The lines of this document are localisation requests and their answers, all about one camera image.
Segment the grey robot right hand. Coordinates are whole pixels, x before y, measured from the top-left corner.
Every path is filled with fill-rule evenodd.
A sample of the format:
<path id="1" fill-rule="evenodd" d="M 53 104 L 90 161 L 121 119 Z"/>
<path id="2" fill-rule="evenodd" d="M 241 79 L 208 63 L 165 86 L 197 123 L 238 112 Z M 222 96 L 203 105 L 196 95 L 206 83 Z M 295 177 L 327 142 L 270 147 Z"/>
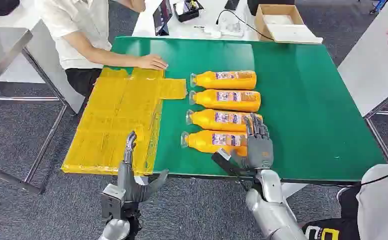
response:
<path id="1" fill-rule="evenodd" d="M 273 142 L 267 126 L 254 113 L 244 117 L 246 134 L 241 142 L 247 147 L 246 156 L 231 151 L 231 158 L 244 169 L 269 169 L 274 162 Z"/>

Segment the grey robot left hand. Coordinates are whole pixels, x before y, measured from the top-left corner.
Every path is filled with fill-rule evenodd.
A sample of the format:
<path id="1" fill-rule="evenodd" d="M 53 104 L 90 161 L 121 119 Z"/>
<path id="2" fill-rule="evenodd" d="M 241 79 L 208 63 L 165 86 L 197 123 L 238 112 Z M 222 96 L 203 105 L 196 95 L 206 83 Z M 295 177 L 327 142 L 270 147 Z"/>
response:
<path id="1" fill-rule="evenodd" d="M 148 185 L 141 185 L 135 181 L 132 169 L 133 151 L 137 135 L 131 131 L 126 139 L 124 158 L 119 164 L 118 187 L 125 190 L 125 202 L 142 203 L 162 187 L 168 177 L 169 170 L 164 169 L 157 179 Z"/>

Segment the person's right hand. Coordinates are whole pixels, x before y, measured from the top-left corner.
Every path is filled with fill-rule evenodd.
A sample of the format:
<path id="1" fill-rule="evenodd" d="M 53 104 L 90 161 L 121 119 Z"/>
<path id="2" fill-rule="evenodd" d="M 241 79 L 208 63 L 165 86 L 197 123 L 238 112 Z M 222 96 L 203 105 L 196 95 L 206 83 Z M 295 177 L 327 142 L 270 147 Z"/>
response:
<path id="1" fill-rule="evenodd" d="M 149 54 L 145 56 L 140 56 L 136 60 L 136 67 L 142 69 L 152 69 L 152 70 L 166 70 L 168 64 L 156 54 Z"/>

